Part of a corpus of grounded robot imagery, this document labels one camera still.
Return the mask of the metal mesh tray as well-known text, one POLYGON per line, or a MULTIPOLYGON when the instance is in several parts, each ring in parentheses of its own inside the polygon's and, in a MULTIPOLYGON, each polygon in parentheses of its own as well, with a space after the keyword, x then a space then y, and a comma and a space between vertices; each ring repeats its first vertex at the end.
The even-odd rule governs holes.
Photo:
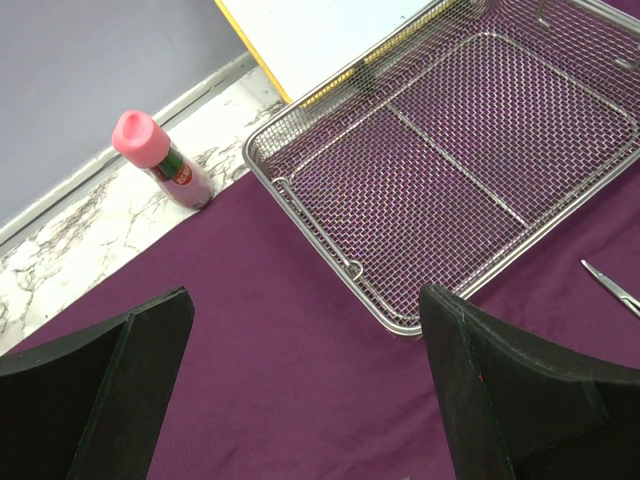
POLYGON ((245 142, 389 332, 481 289, 639 158, 639 20, 602 1, 433 1, 245 142))

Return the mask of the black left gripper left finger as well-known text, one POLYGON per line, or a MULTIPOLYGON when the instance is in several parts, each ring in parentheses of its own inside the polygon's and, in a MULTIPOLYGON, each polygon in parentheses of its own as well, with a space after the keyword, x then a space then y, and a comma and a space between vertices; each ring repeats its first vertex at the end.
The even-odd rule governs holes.
POLYGON ((3 356, 2 478, 146 478, 194 316, 179 287, 3 356))

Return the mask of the purple cloth wrap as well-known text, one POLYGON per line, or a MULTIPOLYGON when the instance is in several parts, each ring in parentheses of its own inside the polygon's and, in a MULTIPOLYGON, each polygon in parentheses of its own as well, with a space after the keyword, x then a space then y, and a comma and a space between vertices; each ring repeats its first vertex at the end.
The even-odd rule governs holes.
MULTIPOLYGON (((639 321, 587 271, 639 291, 631 167, 473 297, 571 349, 639 363, 639 321)), ((450 479, 424 344, 388 333, 252 175, 22 342, 186 288, 195 319, 153 479, 450 479)))

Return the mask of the steel clamp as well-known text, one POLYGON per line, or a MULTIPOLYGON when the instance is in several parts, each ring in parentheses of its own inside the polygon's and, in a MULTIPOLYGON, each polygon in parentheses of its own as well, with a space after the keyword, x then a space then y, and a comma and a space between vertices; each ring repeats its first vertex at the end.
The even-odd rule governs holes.
POLYGON ((630 310, 637 318, 640 317, 640 303, 639 300, 629 294, 626 290, 616 284, 609 277, 597 270, 594 266, 588 263, 586 260, 581 259, 582 266, 620 303, 622 303, 628 310, 630 310))

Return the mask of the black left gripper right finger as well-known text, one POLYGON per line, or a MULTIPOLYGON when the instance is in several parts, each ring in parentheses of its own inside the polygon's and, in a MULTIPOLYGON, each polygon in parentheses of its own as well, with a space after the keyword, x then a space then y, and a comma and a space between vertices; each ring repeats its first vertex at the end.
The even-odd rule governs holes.
POLYGON ((422 287, 420 323, 459 479, 636 479, 639 372, 422 287))

